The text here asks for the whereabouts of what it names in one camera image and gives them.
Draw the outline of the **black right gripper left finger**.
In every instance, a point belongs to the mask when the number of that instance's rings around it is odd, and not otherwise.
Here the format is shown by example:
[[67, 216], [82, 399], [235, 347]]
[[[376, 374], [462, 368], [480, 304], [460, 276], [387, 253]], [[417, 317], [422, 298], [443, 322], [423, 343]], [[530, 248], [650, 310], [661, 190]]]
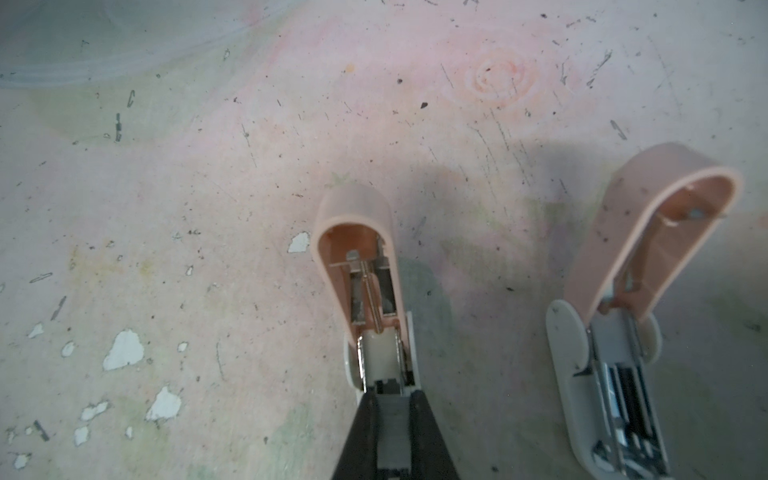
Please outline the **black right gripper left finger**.
[[348, 432], [332, 480], [375, 480], [378, 478], [377, 444], [379, 428], [377, 395], [366, 392]]

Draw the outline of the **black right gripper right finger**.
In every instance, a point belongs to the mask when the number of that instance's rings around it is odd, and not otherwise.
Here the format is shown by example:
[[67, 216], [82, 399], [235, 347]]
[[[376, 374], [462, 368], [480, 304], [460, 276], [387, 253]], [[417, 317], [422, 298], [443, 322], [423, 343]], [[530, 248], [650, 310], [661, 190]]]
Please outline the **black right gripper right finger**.
[[422, 390], [416, 390], [410, 395], [409, 435], [412, 479], [460, 479], [427, 396]]

